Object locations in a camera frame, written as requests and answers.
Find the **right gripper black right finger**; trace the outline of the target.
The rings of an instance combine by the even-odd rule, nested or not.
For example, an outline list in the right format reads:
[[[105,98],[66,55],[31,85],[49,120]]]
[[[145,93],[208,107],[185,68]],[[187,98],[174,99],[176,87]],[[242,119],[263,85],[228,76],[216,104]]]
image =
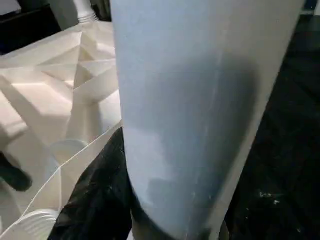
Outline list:
[[[252,150],[226,214],[232,240],[318,240],[320,162]]]

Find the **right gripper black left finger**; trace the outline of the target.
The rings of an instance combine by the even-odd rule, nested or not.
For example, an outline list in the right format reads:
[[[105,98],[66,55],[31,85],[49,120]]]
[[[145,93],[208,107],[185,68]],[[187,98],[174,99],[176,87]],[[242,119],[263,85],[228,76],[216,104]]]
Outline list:
[[[120,127],[80,176],[49,235],[51,240],[126,240],[133,191]]]

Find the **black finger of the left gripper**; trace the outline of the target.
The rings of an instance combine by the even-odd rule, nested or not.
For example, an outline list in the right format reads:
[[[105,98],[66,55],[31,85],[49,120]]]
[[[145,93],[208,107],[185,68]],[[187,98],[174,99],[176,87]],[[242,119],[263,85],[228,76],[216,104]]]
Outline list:
[[[21,169],[13,166],[6,156],[0,153],[0,177],[17,192],[26,192],[32,186],[32,179]]]

